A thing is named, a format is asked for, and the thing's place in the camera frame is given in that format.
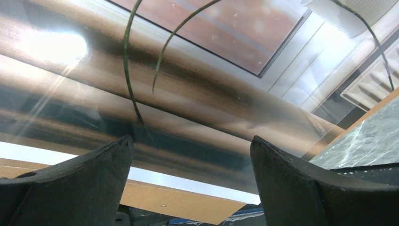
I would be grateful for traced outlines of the glossy room photo print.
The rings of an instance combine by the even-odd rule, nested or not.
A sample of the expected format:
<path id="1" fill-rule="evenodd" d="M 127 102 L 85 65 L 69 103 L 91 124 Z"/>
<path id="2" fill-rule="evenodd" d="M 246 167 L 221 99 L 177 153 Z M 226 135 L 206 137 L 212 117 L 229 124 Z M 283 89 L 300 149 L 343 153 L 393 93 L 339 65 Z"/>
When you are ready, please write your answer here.
<path id="1" fill-rule="evenodd" d="M 136 128 L 139 160 L 130 180 L 229 199 L 258 201 L 249 146 L 260 136 L 311 159 L 344 130 L 266 91 L 263 79 L 182 40 L 152 79 L 168 33 L 133 22 L 123 70 L 128 12 L 104 0 L 0 3 L 0 156 L 53 165 Z"/>

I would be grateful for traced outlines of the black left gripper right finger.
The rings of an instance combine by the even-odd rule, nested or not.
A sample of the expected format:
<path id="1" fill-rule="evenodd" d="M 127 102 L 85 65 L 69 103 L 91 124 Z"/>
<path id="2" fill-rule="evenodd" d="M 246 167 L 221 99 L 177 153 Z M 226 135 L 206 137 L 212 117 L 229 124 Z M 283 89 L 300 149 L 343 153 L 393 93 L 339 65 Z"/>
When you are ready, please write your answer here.
<path id="1" fill-rule="evenodd" d="M 250 157 L 268 226 L 396 226 L 397 163 L 323 169 L 259 136 Z"/>

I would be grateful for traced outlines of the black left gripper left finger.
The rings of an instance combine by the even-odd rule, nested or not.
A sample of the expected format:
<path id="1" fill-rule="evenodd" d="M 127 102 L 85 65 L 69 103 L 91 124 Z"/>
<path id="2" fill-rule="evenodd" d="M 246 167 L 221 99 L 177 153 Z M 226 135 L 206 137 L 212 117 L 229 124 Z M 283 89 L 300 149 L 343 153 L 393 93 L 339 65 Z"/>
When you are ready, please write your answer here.
<path id="1" fill-rule="evenodd" d="M 133 141 L 124 136 L 89 153 L 0 180 L 3 226 L 114 226 Z"/>

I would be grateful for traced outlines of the brown backing board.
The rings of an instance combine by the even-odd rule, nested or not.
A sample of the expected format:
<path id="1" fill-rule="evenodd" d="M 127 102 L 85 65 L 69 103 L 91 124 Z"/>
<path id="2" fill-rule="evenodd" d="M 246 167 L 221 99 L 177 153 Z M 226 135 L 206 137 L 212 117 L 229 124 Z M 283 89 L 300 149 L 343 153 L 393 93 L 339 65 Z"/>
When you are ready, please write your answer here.
<path id="1" fill-rule="evenodd" d="M 219 223 L 255 200 L 249 149 L 258 135 L 300 157 L 312 157 L 343 130 L 272 95 L 187 97 L 149 95 L 132 101 L 84 84 L 0 87 L 0 138 L 48 154 L 82 154 L 136 129 L 133 175 L 121 202 Z"/>

